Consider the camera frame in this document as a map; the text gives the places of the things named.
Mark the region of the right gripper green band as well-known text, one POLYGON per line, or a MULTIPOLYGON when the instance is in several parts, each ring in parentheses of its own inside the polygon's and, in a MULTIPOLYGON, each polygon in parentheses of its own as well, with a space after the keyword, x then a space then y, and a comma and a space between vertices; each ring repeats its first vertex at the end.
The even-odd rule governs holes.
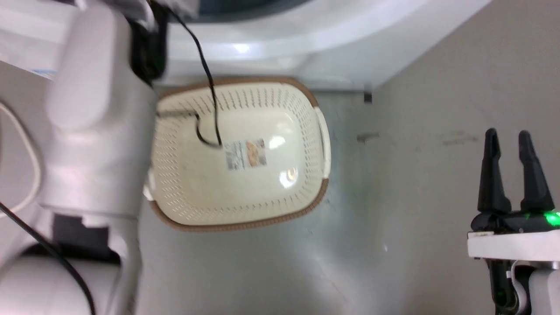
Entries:
POLYGON ((522 212, 511 213, 504 193, 497 131, 485 133, 476 215, 467 234, 467 253, 474 259, 558 262, 560 259, 559 212, 531 135, 518 135, 519 159, 523 166, 522 212))

